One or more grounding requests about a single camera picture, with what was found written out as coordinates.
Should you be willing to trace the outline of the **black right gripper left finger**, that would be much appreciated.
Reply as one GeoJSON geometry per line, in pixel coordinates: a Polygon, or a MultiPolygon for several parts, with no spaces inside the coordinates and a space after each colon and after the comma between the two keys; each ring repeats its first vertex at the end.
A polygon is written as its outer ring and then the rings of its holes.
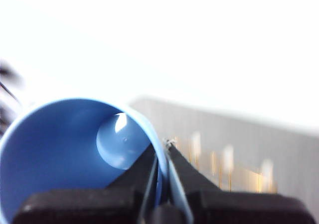
{"type": "Polygon", "coordinates": [[[149,145],[103,189],[60,189],[31,195],[15,224],[139,224],[154,207],[158,160],[149,145]]]}

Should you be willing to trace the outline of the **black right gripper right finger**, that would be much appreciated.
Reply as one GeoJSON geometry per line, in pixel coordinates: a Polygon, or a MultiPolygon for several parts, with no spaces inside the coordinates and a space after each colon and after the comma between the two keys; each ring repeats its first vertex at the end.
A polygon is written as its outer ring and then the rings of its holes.
{"type": "Polygon", "coordinates": [[[177,150],[174,140],[165,142],[170,199],[187,224],[313,224],[306,206],[278,194],[227,192],[198,172],[177,150]]]}

